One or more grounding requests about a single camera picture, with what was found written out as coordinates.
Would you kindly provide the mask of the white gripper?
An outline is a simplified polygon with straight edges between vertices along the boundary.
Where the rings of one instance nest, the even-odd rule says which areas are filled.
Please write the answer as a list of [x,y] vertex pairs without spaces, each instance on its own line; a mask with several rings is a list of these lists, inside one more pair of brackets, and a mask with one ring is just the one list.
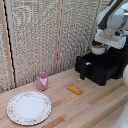
[[[122,34],[117,36],[116,34],[112,34],[110,30],[101,29],[97,30],[94,40],[116,49],[122,49],[126,43],[126,37]],[[108,46],[105,48],[105,54],[107,54],[109,50]]]

